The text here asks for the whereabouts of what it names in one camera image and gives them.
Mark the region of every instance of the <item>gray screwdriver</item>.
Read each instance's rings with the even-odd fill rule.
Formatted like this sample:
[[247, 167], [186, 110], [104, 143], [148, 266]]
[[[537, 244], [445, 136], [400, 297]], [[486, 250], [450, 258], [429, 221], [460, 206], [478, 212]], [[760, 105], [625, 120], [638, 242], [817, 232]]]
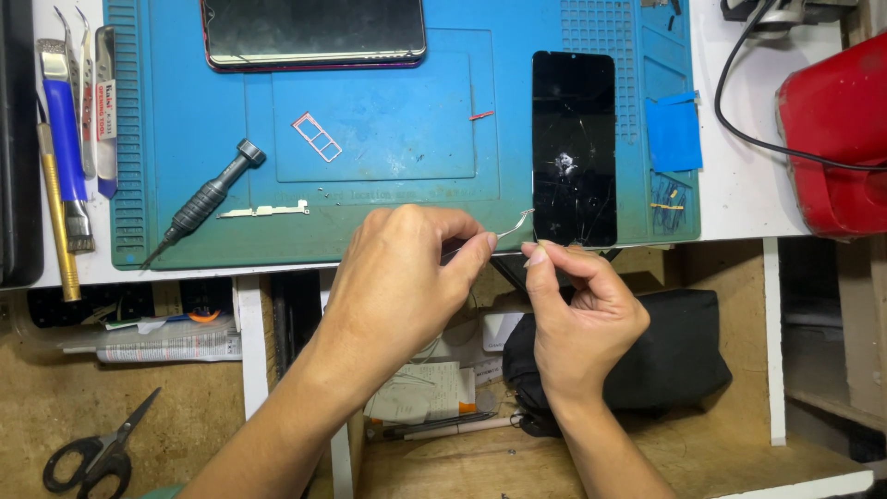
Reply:
[[241, 140], [237, 145], [237, 151], [237, 157], [234, 158], [234, 161], [226, 166], [218, 177], [204, 184], [197, 193], [191, 196], [191, 199], [184, 204], [181, 210], [173, 215], [172, 226], [163, 234], [163, 239], [157, 245], [157, 249], [148, 255], [148, 258], [145, 259], [145, 262], [139, 268], [147, 268], [151, 261], [161, 254], [164, 248], [193, 232], [224, 201], [224, 198], [228, 195], [228, 188], [231, 187], [244, 170], [250, 166], [262, 164], [265, 161], [265, 153], [258, 147], [253, 146], [253, 143], [249, 140]]

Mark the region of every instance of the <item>plastic container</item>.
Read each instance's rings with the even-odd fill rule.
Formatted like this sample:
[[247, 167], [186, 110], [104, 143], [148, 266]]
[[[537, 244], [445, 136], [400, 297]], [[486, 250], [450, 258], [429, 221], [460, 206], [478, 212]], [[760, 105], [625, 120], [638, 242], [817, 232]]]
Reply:
[[194, 337], [233, 328], [233, 315], [219, 315], [210, 322], [172, 321], [142, 335], [136, 326], [107, 330], [102, 324], [65, 328], [38, 328], [27, 309], [27, 290], [16, 289], [0, 295], [0, 321], [9, 323], [25, 344], [36, 350], [89, 349], [145, 341]]

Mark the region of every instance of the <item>black scissors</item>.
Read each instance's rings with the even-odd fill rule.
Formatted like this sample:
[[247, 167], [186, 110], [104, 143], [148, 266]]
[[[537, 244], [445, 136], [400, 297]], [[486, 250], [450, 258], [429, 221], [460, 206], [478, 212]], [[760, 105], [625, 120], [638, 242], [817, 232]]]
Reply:
[[[158, 387], [151, 395], [148, 395], [148, 398], [130, 414], [130, 417], [116, 432], [104, 437], [77, 439], [57, 450], [46, 462], [46, 467], [43, 468], [43, 486], [50, 492], [59, 493], [71, 490], [80, 483], [77, 499], [87, 499], [92, 488], [104, 477], [114, 475], [120, 484], [109, 499], [120, 499], [130, 484], [130, 475], [132, 474], [132, 462], [124, 449], [126, 439], [136, 424], [142, 420], [142, 416], [151, 407], [151, 403], [154, 402], [154, 398], [157, 397], [160, 390]], [[55, 479], [56, 464], [62, 457], [72, 452], [81, 455], [83, 460], [74, 475], [67, 482], [60, 483]]]

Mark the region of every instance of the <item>smartphone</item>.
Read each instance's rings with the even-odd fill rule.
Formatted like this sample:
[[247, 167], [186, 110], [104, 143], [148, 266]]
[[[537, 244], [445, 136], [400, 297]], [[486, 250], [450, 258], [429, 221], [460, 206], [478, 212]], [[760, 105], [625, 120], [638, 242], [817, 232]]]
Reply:
[[201, 6], [207, 62], [221, 71], [410, 66], [426, 50], [421, 0], [201, 0]]
[[532, 59], [533, 230], [558, 244], [616, 244], [616, 67], [606, 55]]

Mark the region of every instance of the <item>blue repair mat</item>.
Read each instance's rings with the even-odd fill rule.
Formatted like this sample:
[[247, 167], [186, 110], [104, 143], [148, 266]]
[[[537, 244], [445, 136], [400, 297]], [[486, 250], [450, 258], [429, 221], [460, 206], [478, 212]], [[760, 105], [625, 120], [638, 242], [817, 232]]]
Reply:
[[[696, 173], [653, 171], [641, 112], [643, 99], [693, 89], [681, 6], [670, 31], [670, 6], [426, 0], [428, 51], [416, 68], [219, 74], [206, 63], [198, 2], [105, 0], [120, 116], [113, 263], [137, 268], [244, 137], [268, 159], [216, 214], [300, 200], [309, 213], [211, 217], [152, 268], [334, 261], [367, 212], [406, 202], [461, 208], [502, 232], [531, 206], [530, 62], [540, 50], [616, 63], [618, 242], [692, 240]], [[653, 200], [677, 192], [683, 208], [661, 216]], [[499, 248], [532, 238], [524, 224]]]

